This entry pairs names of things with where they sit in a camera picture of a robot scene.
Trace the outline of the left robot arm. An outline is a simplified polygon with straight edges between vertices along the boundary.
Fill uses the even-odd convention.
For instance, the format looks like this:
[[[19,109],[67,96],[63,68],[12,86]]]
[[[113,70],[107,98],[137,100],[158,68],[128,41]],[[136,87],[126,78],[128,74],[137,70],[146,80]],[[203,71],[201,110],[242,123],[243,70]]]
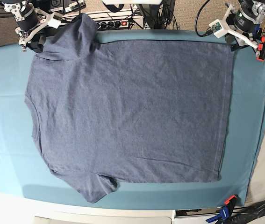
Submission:
[[[250,41],[261,39],[260,24],[265,18],[265,0],[241,0],[238,10],[232,9],[225,19],[234,31],[240,31]]]

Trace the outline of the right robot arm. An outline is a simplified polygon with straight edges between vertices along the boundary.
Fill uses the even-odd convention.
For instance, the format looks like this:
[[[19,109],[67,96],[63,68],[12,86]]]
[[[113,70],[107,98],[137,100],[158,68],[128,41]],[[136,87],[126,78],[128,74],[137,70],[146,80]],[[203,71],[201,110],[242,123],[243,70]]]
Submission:
[[[5,12],[11,13],[15,18],[18,25],[15,32],[19,36],[22,51],[30,49],[41,53],[46,41],[42,29],[47,26],[47,14],[27,0],[17,3],[0,1],[0,4],[4,6]]]

